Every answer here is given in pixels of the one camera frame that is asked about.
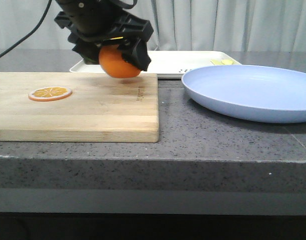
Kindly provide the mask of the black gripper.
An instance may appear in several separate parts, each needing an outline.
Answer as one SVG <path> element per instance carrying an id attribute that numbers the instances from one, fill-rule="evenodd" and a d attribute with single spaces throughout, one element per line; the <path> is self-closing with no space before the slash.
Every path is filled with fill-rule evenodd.
<path id="1" fill-rule="evenodd" d="M 72 50 L 86 64 L 99 64 L 100 48 L 96 44 L 126 38 L 126 42 L 119 45 L 122 59 L 141 71 L 147 71 L 151 58 L 146 42 L 154 30 L 149 20 L 128 12 L 136 6 L 136 0 L 58 0 L 56 3 L 61 12 L 55 22 L 60 28 L 70 31 L 67 40 L 76 44 Z"/>

